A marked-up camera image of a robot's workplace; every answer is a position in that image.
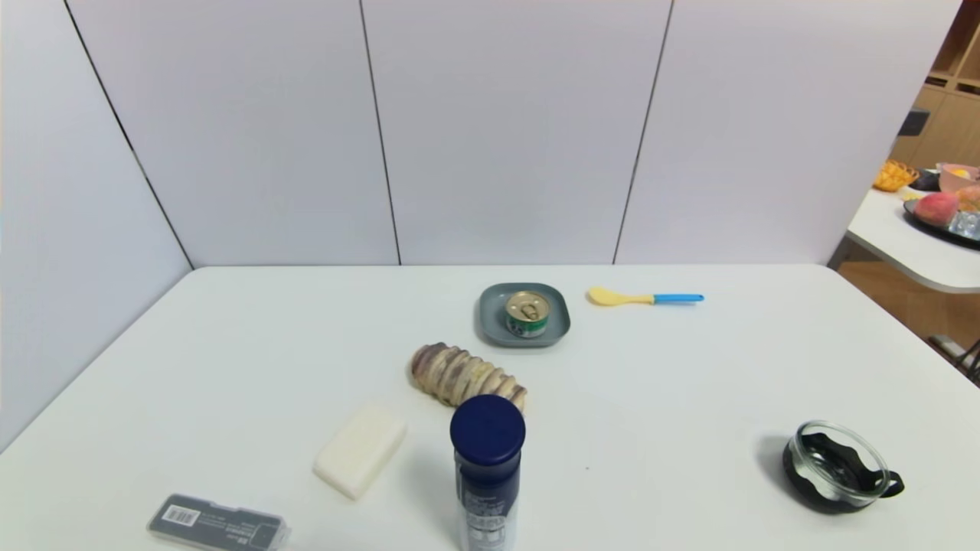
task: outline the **orange basket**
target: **orange basket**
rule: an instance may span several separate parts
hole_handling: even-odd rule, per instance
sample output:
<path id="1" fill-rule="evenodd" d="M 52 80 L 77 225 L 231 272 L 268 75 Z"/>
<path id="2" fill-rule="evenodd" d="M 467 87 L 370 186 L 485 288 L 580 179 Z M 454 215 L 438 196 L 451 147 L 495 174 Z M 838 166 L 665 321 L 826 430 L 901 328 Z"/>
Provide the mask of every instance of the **orange basket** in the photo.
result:
<path id="1" fill-rule="evenodd" d="M 916 181 L 919 171 L 895 159 L 889 159 L 874 179 L 874 188 L 882 191 L 898 191 Z"/>

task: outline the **white wall panel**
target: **white wall panel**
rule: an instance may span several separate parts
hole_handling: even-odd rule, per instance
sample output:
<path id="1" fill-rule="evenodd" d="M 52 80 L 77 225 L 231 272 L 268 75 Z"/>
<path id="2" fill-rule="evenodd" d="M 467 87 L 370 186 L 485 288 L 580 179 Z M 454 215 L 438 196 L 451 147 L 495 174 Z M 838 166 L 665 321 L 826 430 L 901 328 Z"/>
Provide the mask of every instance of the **white wall panel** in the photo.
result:
<path id="1" fill-rule="evenodd" d="M 364 0 L 405 264 L 609 263 L 669 0 Z"/>
<path id="2" fill-rule="evenodd" d="M 616 261 L 825 262 L 958 5 L 677 1 Z"/>
<path id="3" fill-rule="evenodd" d="M 0 450 L 190 270 L 64 3 L 5 0 L 2 37 Z"/>
<path id="4" fill-rule="evenodd" d="M 397 264 L 357 0 L 70 0 L 195 266 Z"/>

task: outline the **barcode label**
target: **barcode label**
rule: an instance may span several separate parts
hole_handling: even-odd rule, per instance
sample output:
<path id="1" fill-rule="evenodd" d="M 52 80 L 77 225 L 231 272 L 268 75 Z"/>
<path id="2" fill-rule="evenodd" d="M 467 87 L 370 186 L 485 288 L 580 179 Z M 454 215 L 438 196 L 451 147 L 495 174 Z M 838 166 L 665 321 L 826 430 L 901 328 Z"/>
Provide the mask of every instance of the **barcode label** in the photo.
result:
<path id="1" fill-rule="evenodd" d="M 167 512 L 164 513 L 164 520 L 171 523 L 177 523 L 179 525 L 194 526 L 194 523 L 197 522 L 197 518 L 200 516 L 200 511 L 170 505 L 167 507 Z"/>

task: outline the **yellow spoon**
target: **yellow spoon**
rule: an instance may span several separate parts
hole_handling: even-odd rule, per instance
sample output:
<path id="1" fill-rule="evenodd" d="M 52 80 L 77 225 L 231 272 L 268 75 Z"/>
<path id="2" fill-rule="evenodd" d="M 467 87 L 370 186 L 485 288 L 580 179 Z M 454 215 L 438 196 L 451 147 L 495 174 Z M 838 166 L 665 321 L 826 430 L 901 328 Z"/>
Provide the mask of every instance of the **yellow spoon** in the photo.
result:
<path id="1" fill-rule="evenodd" d="M 705 295 L 621 295 L 603 287 L 589 289 L 589 298 L 599 306 L 619 306 L 631 302 L 640 304 L 657 304 L 658 302 L 701 302 Z"/>

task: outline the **blue bottle cap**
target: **blue bottle cap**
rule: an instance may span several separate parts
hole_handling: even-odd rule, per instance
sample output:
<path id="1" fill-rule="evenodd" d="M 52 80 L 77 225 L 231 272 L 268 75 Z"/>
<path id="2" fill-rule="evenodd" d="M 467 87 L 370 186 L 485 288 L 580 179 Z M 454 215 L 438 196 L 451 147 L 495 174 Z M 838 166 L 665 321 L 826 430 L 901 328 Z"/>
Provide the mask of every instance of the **blue bottle cap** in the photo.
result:
<path id="1" fill-rule="evenodd" d="M 524 416 L 506 398 L 481 394 L 466 400 L 453 414 L 449 437 L 467 461 L 493 467 L 517 455 L 524 445 Z"/>

